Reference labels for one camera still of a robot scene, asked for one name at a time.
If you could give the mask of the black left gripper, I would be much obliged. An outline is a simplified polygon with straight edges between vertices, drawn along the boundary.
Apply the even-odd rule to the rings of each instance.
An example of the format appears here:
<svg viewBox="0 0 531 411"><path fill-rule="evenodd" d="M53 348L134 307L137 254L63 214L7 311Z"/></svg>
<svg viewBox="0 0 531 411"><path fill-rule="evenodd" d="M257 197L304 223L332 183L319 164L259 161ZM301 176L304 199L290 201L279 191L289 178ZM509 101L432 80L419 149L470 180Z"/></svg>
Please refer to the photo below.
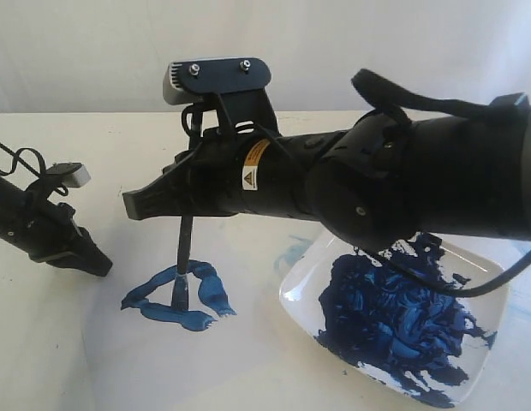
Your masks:
<svg viewBox="0 0 531 411"><path fill-rule="evenodd" d="M112 261L76 225L74 215L67 203L32 211L17 226L16 247L33 262L106 277Z"/></svg>

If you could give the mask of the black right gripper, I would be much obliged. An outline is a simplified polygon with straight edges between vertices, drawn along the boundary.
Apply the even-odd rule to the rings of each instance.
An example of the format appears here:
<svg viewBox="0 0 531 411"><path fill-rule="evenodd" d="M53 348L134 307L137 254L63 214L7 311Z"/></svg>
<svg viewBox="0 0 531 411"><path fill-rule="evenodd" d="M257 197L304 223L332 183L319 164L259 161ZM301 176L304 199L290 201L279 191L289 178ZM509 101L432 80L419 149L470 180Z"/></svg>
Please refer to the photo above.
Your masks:
<svg viewBox="0 0 531 411"><path fill-rule="evenodd" d="M234 151L217 143L175 156L180 169L122 194L129 219L254 214L316 221L305 177L330 146L328 133L244 134Z"/></svg>

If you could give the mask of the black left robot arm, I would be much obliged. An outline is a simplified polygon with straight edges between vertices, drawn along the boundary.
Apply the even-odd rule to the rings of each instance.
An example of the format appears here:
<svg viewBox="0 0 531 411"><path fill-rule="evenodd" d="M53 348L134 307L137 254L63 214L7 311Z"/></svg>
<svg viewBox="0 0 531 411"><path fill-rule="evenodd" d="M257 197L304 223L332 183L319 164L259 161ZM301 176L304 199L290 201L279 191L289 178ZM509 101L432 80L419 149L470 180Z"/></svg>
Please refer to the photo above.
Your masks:
<svg viewBox="0 0 531 411"><path fill-rule="evenodd" d="M112 262L87 229L76 224L75 209L48 200L59 182L55 176L42 176L22 190L0 176L0 239L35 263L104 277Z"/></svg>

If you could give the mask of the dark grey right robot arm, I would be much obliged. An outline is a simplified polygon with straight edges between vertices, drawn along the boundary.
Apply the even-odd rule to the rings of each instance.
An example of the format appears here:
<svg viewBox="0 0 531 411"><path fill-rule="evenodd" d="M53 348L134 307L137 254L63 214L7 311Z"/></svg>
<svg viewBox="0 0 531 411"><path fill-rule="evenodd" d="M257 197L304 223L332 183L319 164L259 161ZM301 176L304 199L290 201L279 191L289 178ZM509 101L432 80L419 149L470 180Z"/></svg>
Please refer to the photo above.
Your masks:
<svg viewBox="0 0 531 411"><path fill-rule="evenodd" d="M531 104L436 100L363 69L372 110L347 130L284 137L268 70L165 77L164 97L194 98L218 127L147 186L123 196L133 220L239 213L321 223L378 251L418 231L531 241Z"/></svg>

